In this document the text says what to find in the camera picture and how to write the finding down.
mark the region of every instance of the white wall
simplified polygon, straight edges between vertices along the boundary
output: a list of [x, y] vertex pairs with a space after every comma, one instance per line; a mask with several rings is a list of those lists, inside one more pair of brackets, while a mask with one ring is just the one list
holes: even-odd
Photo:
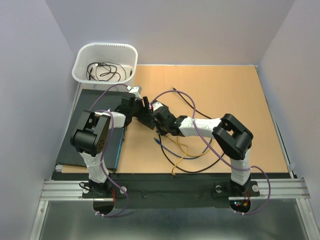
[[136, 47], [140, 64], [258, 64], [294, 0], [46, 0], [74, 54]]
[[258, 75], [289, 159], [305, 177], [320, 223], [320, 1], [296, 0]]
[[0, 239], [26, 240], [67, 127], [75, 57], [44, 0], [2, 0], [0, 30]]

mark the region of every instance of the metal floor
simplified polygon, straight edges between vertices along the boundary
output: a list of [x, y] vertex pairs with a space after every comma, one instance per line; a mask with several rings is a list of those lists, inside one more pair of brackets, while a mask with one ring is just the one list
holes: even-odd
[[[265, 199], [252, 200], [252, 208]], [[223, 208], [129, 209], [95, 216], [90, 201], [51, 201], [41, 240], [307, 240], [295, 199], [271, 199], [258, 214]]]

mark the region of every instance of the wooden tabletop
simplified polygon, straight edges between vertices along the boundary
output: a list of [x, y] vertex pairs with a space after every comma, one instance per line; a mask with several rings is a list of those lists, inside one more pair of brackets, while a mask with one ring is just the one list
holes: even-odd
[[[233, 114], [254, 135], [250, 165], [257, 165], [268, 173], [287, 173], [287, 165], [280, 147], [275, 127], [254, 66], [137, 66], [135, 85], [142, 86], [141, 96], [151, 102], [158, 94], [171, 87], [189, 94], [195, 101], [197, 110], [211, 118], [221, 118]], [[158, 99], [169, 107], [176, 117], [192, 116], [192, 108], [177, 93], [167, 93]], [[158, 135], [135, 119], [128, 126], [122, 146], [117, 173], [170, 173], [172, 165], [154, 141]], [[180, 137], [187, 144], [189, 153], [200, 154], [206, 147], [200, 137]], [[163, 144], [182, 155], [183, 152], [166, 137]], [[216, 141], [213, 147], [222, 154]], [[179, 158], [167, 153], [176, 163]], [[179, 167], [188, 171], [203, 169], [218, 158], [213, 152], [200, 158], [184, 159]], [[231, 169], [222, 161], [204, 173], [230, 173]]]

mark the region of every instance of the yellow cable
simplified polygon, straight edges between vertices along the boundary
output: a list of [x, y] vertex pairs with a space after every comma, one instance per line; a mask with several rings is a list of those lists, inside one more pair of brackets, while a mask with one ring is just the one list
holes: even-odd
[[185, 145], [185, 144], [182, 144], [182, 143], [180, 143], [182, 146], [185, 146], [186, 147], [186, 152], [184, 152], [184, 155], [180, 158], [180, 160], [173, 166], [173, 168], [172, 168], [172, 170], [171, 170], [171, 174], [173, 175], [173, 176], [175, 176], [176, 175], [176, 173], [174, 173], [174, 169], [176, 168], [176, 166], [178, 166], [178, 164], [184, 159], [184, 157], [188, 154], [188, 150], [189, 150], [189, 148], [188, 148], [188, 146], [187, 145]]
[[201, 157], [201, 156], [207, 154], [210, 151], [210, 149], [208, 148], [205, 152], [200, 153], [199, 155], [188, 154], [188, 152], [185, 152], [185, 150], [181, 147], [181, 146], [185, 146], [185, 147], [188, 147], [188, 146], [179, 142], [179, 136], [176, 137], [176, 141], [171, 139], [168, 136], [166, 136], [166, 138], [169, 139], [171, 142], [177, 144], [178, 147], [182, 150], [182, 152], [186, 153], [186, 156], [189, 156], [189, 157], [192, 157], [192, 158]]

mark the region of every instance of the robotic arm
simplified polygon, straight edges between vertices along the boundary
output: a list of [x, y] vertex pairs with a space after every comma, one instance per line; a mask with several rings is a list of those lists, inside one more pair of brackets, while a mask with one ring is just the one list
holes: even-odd
[[[198, 136], [189, 116], [175, 117], [169, 108], [161, 102], [149, 104], [148, 98], [141, 98], [141, 87], [130, 89], [132, 96], [124, 96], [121, 104], [111, 112], [114, 128], [128, 126], [133, 117], [150, 129], [157, 128], [163, 136]], [[110, 115], [107, 112], [83, 111], [70, 142], [84, 159], [89, 172], [89, 187], [96, 192], [107, 192], [110, 188], [104, 172], [109, 174], [102, 158], [108, 130], [111, 128]], [[253, 134], [233, 115], [225, 114], [222, 118], [195, 119], [200, 133], [207, 138], [216, 139], [224, 153], [230, 157], [231, 165], [238, 169], [249, 168], [249, 155]], [[231, 182], [242, 192], [250, 182], [250, 171], [232, 169]]]

